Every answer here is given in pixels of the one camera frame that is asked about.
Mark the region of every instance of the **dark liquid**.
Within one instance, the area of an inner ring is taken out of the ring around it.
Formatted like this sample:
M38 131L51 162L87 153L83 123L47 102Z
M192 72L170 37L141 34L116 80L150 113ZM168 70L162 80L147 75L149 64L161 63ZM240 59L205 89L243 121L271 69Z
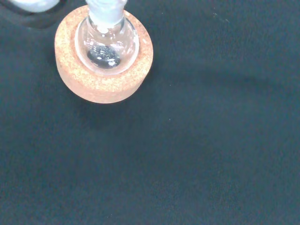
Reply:
M120 56L110 46L97 46L90 50L87 55L101 69L116 68L121 62Z

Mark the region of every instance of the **flask neck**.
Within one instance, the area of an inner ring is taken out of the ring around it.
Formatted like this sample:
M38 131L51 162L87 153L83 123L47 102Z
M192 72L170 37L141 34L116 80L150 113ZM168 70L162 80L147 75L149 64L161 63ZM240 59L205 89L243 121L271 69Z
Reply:
M112 28L124 18L127 0L86 0L89 16L99 28Z
M94 37L99 37L99 35L101 35L103 38L114 39L116 35L120 35L126 30L126 26L124 26L126 20L124 16L117 24L111 24L110 26L104 23L96 25L90 16L87 17L86 22L88 25L88 32Z

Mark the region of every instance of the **cork stand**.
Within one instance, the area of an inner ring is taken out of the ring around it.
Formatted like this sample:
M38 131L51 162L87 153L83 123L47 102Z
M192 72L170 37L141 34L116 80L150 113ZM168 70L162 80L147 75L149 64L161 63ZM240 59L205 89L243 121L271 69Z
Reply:
M96 74L84 66L75 50L75 32L88 15L88 10L88 6L75 9L62 20L56 31L54 46L58 72L71 91L88 101L102 104L122 101L136 92L151 68L151 38L141 22L124 11L139 36L138 56L133 65L121 74Z

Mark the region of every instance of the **round-bottom flask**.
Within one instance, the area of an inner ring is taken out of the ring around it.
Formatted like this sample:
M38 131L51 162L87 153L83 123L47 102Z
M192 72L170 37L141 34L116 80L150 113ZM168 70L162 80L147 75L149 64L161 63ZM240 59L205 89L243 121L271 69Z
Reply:
M89 15L78 25L75 48L82 63L101 75L127 70L139 52L139 38L124 16L127 0L86 0Z

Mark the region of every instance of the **glass flask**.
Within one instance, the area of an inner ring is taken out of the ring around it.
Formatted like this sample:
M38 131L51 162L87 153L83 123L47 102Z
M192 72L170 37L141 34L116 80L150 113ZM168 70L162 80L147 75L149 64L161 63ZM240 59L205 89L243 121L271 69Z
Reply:
M124 16L127 0L86 0L89 15L79 23L75 48L91 71L117 75L127 70L139 52L139 38Z

